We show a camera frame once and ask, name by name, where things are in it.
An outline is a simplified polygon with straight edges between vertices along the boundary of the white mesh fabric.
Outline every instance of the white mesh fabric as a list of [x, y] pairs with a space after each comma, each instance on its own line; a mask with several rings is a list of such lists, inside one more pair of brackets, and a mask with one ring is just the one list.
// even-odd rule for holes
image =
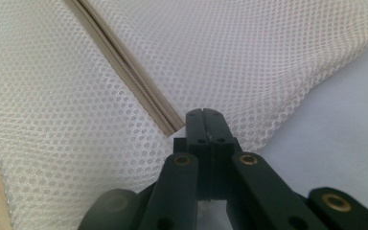
[[368, 45], [368, 1], [87, 1], [182, 118], [217, 109], [246, 150]]
[[77, 229], [94, 199], [138, 189], [166, 137], [61, 1], [0, 1], [0, 173], [14, 230]]

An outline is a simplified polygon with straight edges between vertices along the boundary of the perforated fabric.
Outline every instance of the perforated fabric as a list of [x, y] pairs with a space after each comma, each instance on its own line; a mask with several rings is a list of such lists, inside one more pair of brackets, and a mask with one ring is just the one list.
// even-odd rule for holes
[[368, 45], [368, 1], [85, 1], [182, 118], [219, 110], [245, 150]]
[[143, 189], [166, 137], [61, 1], [0, 1], [0, 173], [14, 230], [77, 229], [111, 188]]

